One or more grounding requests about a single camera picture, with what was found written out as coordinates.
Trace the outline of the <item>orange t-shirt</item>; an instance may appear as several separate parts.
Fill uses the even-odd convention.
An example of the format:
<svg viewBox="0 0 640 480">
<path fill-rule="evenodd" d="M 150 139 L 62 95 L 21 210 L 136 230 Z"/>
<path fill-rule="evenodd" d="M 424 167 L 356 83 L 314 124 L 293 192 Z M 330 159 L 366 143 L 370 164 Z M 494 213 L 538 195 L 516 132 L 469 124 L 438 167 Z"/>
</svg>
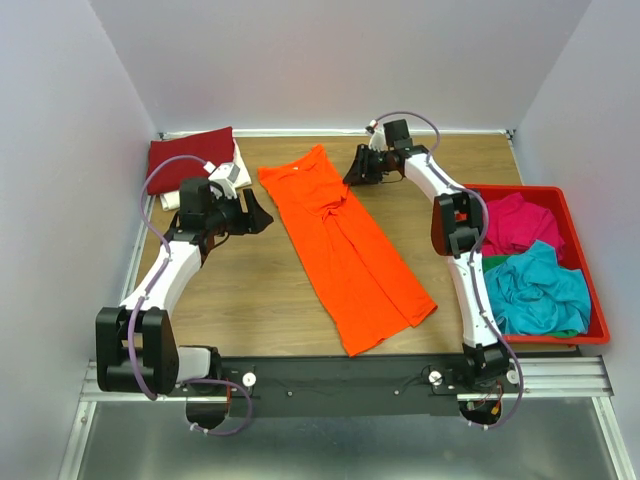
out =
<svg viewBox="0 0 640 480">
<path fill-rule="evenodd" d="M 321 145 L 258 170 L 305 272 L 349 356 L 366 352 L 437 309 Z"/>
</svg>

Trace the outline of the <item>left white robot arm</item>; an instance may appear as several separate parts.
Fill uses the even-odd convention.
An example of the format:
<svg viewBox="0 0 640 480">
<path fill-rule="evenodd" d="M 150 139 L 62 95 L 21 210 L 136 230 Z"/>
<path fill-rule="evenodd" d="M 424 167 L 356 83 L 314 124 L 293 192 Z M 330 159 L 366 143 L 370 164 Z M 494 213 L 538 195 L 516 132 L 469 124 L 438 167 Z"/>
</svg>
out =
<svg viewBox="0 0 640 480">
<path fill-rule="evenodd" d="M 96 317 L 100 389 L 156 399 L 188 382 L 201 395 L 214 393 L 222 380 L 217 350 L 178 346 L 171 315 L 219 244 L 231 236 L 259 234 L 272 222 L 251 189 L 237 192 L 227 180 L 184 180 L 179 209 L 152 267 L 119 306 L 104 307 Z"/>
</svg>

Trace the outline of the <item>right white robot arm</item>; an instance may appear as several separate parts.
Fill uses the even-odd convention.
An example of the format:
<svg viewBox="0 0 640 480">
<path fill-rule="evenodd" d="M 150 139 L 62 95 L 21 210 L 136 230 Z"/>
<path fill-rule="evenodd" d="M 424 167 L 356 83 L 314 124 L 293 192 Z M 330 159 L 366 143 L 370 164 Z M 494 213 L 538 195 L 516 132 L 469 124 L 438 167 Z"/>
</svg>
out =
<svg viewBox="0 0 640 480">
<path fill-rule="evenodd" d="M 381 117 L 365 127 L 369 143 L 357 147 L 343 178 L 349 186 L 374 185 L 397 172 L 432 202 L 431 242 L 446 259 L 463 324 L 462 384 L 480 392 L 505 374 L 510 351 L 490 308 L 482 265 L 488 208 L 480 194 L 453 180 L 435 161 L 434 147 L 418 145 L 404 119 Z"/>
</svg>

